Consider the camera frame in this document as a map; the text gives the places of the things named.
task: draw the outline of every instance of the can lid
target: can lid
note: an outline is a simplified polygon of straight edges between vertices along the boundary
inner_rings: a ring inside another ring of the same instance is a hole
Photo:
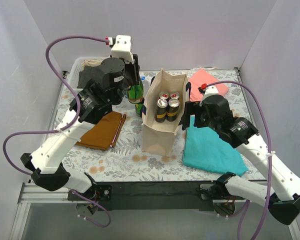
[[[179,97],[180,97],[180,95],[177,91],[173,91],[170,93],[170,98],[172,98],[172,99],[177,99]]]
[[[166,106],[168,106],[168,102],[165,99],[159,98],[159,100],[156,102],[156,104],[160,107],[160,108],[165,108]]]
[[[169,106],[172,107],[172,108],[178,107],[179,104],[180,104],[180,102],[179,102],[179,100],[176,99],[176,98],[171,98],[171,99],[169,100]]]
[[[160,92],[160,94],[159,94],[159,97],[160,98],[168,98],[169,97],[169,93],[167,92],[167,91],[162,91],[162,92]]]

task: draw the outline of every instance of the brown cloth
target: brown cloth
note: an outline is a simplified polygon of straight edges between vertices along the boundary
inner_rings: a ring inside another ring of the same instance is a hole
[[[105,115],[97,125],[87,131],[76,144],[92,149],[107,150],[114,147],[127,115],[112,111]]]

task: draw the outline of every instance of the turquoise towel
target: turquoise towel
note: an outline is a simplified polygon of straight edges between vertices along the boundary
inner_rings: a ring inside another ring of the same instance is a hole
[[[209,127],[194,127],[194,122],[192,116],[186,132],[184,165],[218,174],[232,172],[240,177],[248,171],[237,150]]]

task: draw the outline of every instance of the pink towel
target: pink towel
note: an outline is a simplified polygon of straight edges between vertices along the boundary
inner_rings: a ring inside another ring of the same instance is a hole
[[[202,84],[212,84],[218,82],[214,76],[211,76],[205,70],[200,69],[192,77],[190,77],[189,82],[191,82],[191,94],[190,94],[190,101],[201,101],[202,94],[199,92],[198,88],[201,87]],[[215,85],[219,91],[219,94],[224,96],[228,92],[228,88],[223,83]]]

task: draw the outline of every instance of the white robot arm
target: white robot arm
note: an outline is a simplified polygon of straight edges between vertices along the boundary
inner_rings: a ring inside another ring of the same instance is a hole
[[[24,153],[21,157],[24,166],[32,171],[34,183],[46,190],[66,187],[88,199],[96,193],[97,184],[91,176],[63,166],[62,160],[87,131],[112,111],[112,105],[121,103],[124,89],[140,84],[138,56],[131,53],[131,37],[118,35],[108,40],[111,57],[96,67],[96,76],[78,93],[80,109],[73,100],[56,127],[59,133],[50,136],[31,154]],[[71,127],[61,131],[74,119],[77,111],[80,111],[79,118]]]
[[[246,118],[233,117],[228,101],[218,95],[216,87],[209,86],[202,93],[201,101],[186,102],[181,119],[182,129],[189,127],[190,115],[195,115],[195,127],[209,127],[216,131],[223,141],[250,160],[267,179],[268,146],[258,130]],[[271,187],[268,210],[279,222],[291,224],[300,214],[300,178],[275,154],[272,154]],[[208,194],[213,197],[240,196],[264,206],[267,187],[227,172],[217,179]]]

